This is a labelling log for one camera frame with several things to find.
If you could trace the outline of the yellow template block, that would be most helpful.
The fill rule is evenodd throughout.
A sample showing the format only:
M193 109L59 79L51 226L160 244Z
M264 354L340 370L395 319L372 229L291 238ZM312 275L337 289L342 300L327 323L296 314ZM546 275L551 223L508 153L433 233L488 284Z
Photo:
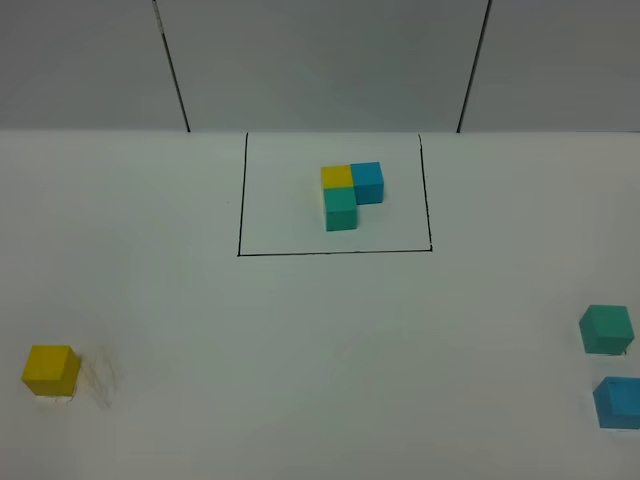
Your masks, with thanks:
M326 166L321 168L321 182L324 190L352 188L354 186L350 165Z

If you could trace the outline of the green template block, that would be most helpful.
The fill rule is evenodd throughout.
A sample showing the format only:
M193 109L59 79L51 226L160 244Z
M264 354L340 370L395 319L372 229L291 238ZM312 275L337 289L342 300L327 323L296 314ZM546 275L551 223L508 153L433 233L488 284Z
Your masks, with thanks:
M344 231L357 228L358 205L353 187L325 189L323 198L327 231Z

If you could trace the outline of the blue template block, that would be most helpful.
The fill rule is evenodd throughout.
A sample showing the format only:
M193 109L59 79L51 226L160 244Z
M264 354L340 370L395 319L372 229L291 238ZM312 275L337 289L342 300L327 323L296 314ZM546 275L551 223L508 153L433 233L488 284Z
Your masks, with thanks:
M384 200L384 177L379 162L354 163L350 165L356 203L369 205Z

